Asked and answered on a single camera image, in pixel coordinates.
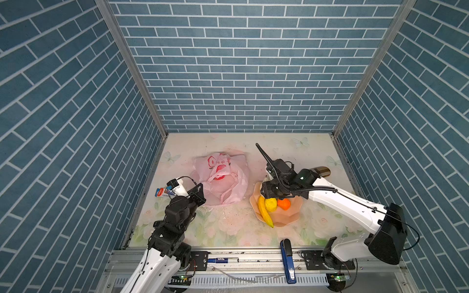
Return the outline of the orange toy fruit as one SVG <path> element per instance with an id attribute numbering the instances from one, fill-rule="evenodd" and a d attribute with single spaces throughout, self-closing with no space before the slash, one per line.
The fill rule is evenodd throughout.
<path id="1" fill-rule="evenodd" d="M 278 199 L 277 206 L 283 209 L 284 211 L 288 211 L 291 207 L 291 202 L 289 199 Z"/>

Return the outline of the yellow toy fruit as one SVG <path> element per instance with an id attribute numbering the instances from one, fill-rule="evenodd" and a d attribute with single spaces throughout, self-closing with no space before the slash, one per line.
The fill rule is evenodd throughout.
<path id="1" fill-rule="evenodd" d="M 275 212 L 277 209 L 277 199 L 265 199 L 265 208 L 267 212 Z"/>

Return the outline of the yellow green toy mango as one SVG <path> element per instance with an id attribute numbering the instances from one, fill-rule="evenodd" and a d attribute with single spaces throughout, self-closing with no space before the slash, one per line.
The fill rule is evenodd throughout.
<path id="1" fill-rule="evenodd" d="M 263 218 L 263 220 L 265 221 L 265 223 L 271 227 L 271 228 L 274 228 L 274 223 L 271 219 L 271 216 L 269 215 L 267 209 L 266 209 L 266 205 L 265 205 L 265 198 L 264 196 L 260 195 L 259 199 L 258 199 L 258 208 L 259 208 L 259 211 L 260 211 L 260 214 L 261 214 L 261 217 Z"/>

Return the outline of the pink faceted bowl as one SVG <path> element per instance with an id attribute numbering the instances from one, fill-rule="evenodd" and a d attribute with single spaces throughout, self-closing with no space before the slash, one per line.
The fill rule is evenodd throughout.
<path id="1" fill-rule="evenodd" d="M 254 192 L 250 197 L 249 201 L 254 210 L 257 219 L 261 222 L 265 222 L 261 216 L 258 208 L 258 199 L 260 197 L 261 182 L 257 182 L 254 187 Z M 285 227 L 292 223 L 297 222 L 300 219 L 300 209 L 303 205 L 304 199 L 302 197 L 294 197 L 289 199 L 291 206 L 288 210 L 277 208 L 276 211 L 269 213 L 275 227 Z"/>

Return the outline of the pink plastic bag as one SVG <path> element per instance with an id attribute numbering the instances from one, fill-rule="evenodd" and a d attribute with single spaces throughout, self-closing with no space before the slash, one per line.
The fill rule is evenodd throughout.
<path id="1" fill-rule="evenodd" d="M 194 179 L 203 184 L 206 206 L 232 205 L 245 197 L 250 170 L 244 153 L 211 153 L 195 157 L 192 168 Z"/>

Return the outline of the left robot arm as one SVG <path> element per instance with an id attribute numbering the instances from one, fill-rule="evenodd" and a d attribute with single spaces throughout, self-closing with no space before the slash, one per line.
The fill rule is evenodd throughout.
<path id="1" fill-rule="evenodd" d="M 176 179 L 168 182 L 176 194 L 165 209 L 165 216 L 153 224 L 147 249 L 123 293 L 160 293 L 180 268 L 189 265 L 191 246 L 185 244 L 184 233 L 195 219 L 198 207 L 205 204 L 203 184 L 186 190 Z"/>

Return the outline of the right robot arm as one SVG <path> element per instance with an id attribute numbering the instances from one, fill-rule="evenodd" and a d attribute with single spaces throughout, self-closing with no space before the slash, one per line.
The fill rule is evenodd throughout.
<path id="1" fill-rule="evenodd" d="M 384 263 L 400 262 L 407 239 L 407 224 L 402 207 L 384 206 L 360 198 L 330 183 L 322 173 L 311 168 L 294 171 L 292 163 L 267 158 L 269 180 L 261 187 L 267 199 L 302 197 L 332 208 L 359 224 L 363 231 L 339 240 L 329 239 L 321 257 L 328 267 L 353 259 L 374 257 Z"/>

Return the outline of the pen refill box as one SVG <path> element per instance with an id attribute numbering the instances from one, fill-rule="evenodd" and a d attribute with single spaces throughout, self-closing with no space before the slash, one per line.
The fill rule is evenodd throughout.
<path id="1" fill-rule="evenodd" d="M 166 188 L 158 188 L 155 197 L 170 197 L 169 191 Z"/>

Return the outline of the plaid glasses case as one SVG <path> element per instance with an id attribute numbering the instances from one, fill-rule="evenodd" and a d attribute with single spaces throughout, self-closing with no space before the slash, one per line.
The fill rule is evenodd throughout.
<path id="1" fill-rule="evenodd" d="M 314 167 L 311 170 L 320 177 L 328 177 L 331 175 L 331 170 L 325 166 Z"/>

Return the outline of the blue marker pen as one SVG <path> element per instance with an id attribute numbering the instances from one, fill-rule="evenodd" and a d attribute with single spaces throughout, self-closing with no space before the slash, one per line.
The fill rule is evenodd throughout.
<path id="1" fill-rule="evenodd" d="M 209 258 L 207 260 L 207 263 L 211 264 L 233 264 L 238 262 L 238 258 Z"/>

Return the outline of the left circuit board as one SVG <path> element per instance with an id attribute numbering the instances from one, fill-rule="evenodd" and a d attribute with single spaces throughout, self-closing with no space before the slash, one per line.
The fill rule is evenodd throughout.
<path id="1" fill-rule="evenodd" d="M 168 281 L 168 286 L 190 286 L 191 282 L 191 276 L 173 276 Z"/>

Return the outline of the circuit board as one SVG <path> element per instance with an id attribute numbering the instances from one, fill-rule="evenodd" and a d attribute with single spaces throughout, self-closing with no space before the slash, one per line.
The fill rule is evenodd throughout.
<path id="1" fill-rule="evenodd" d="M 346 282 L 350 279 L 349 275 L 345 275 L 343 273 L 328 273 L 327 280 L 329 284 L 346 284 Z"/>
<path id="2" fill-rule="evenodd" d="M 168 286 L 190 286 L 191 282 L 191 276 L 173 276 L 168 281 Z"/>

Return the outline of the right circuit board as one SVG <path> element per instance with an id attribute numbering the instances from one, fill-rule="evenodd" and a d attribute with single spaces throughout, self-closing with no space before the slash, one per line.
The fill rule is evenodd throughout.
<path id="1" fill-rule="evenodd" d="M 350 279 L 349 275 L 345 275 L 343 273 L 328 273 L 327 280 L 329 284 L 346 284 L 346 282 Z"/>

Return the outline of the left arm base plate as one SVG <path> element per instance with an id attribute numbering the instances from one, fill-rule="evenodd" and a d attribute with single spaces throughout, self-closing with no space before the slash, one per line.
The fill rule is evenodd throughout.
<path id="1" fill-rule="evenodd" d="M 209 259 L 208 251 L 192 251 L 189 260 L 189 271 L 206 271 Z"/>

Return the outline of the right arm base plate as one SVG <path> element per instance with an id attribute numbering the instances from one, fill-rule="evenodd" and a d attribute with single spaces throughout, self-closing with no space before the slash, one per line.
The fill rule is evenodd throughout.
<path id="1" fill-rule="evenodd" d="M 333 256 L 331 253 L 327 253 L 325 256 L 320 250 L 301 250 L 299 256 L 304 260 L 308 271 L 352 271 L 356 269 L 355 261 L 349 260 L 342 262 Z"/>

